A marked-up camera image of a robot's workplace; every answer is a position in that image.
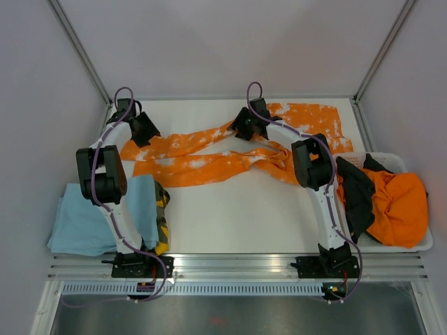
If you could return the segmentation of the orange white tie-dye trousers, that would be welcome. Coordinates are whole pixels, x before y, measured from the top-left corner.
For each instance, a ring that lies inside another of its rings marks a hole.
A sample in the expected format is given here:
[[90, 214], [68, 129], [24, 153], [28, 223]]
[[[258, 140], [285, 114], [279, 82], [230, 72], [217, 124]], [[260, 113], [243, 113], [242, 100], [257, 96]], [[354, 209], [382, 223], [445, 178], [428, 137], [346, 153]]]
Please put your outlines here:
[[[301, 133], [322, 133], [332, 153], [352, 152], [352, 141], [342, 133], [337, 108], [306, 103], [269, 103], [270, 114], [282, 118]], [[258, 168], [272, 178], [297, 184], [290, 149], [259, 135], [252, 139], [249, 151], [226, 150], [213, 154], [202, 151], [234, 133], [224, 124], [189, 134], [154, 137], [149, 146], [140, 148], [128, 141], [120, 151], [124, 161], [135, 163], [133, 176], [150, 174], [162, 186], [179, 188], [225, 181]]]

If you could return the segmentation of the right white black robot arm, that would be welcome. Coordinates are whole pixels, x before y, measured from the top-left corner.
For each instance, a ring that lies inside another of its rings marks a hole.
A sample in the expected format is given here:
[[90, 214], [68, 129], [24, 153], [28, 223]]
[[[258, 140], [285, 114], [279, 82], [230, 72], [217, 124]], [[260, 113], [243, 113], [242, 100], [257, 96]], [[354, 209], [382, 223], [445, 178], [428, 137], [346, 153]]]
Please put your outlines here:
[[337, 212], [335, 162], [326, 137], [302, 133], [271, 116], [262, 97], [248, 100], [229, 129], [243, 140], [260, 135], [291, 150], [295, 178], [311, 198], [319, 231], [318, 255], [298, 256], [291, 263], [298, 277], [359, 278], [358, 259], [351, 253]]

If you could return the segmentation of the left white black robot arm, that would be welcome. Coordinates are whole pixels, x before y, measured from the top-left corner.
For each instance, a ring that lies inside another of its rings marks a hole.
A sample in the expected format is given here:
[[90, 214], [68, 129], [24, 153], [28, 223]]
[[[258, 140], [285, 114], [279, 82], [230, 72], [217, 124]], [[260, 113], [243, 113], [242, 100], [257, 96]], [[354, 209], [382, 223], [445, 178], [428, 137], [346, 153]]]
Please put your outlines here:
[[127, 208], [128, 178], [120, 158], [120, 151], [129, 140], [139, 148], [147, 147], [160, 132], [142, 111], [141, 102], [120, 98], [115, 107], [116, 112], [100, 138], [90, 147], [76, 151], [80, 190], [104, 215], [115, 238], [117, 251], [109, 262], [112, 277], [158, 275], [165, 279], [168, 276], [165, 263], [149, 251]]

